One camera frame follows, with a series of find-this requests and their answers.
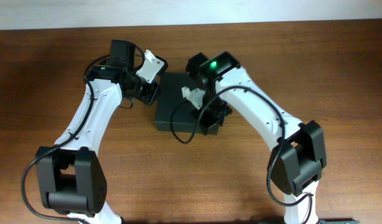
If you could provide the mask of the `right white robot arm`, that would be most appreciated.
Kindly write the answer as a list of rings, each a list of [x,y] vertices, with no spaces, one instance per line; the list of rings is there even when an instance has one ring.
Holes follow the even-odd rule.
[[[229,107],[237,110],[270,150],[266,187],[285,207],[284,223],[319,223],[315,193],[327,165],[320,125],[303,123],[277,105],[229,52],[194,55],[185,70],[197,83],[195,90],[182,90],[198,111],[195,127],[207,134],[223,124]]]

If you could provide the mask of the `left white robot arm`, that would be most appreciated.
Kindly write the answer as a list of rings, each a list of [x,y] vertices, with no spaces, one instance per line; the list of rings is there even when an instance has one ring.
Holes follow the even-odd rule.
[[[39,147],[36,168],[42,205],[57,212],[55,220],[78,223],[123,223],[109,207],[107,181],[98,151],[108,123],[127,98],[152,105],[160,88],[156,77],[167,62],[128,40],[112,40],[108,55],[86,67],[83,99],[63,134]]]

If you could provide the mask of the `dark green box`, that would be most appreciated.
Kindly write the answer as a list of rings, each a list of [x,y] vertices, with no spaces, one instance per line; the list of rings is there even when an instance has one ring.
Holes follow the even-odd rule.
[[[181,88],[183,86],[189,87],[191,90],[196,88],[204,90],[186,73],[167,72],[161,76],[161,93],[157,99],[154,120],[158,130],[193,133],[195,119],[191,112],[196,108],[182,97]],[[232,109],[228,106],[229,114],[232,114]]]

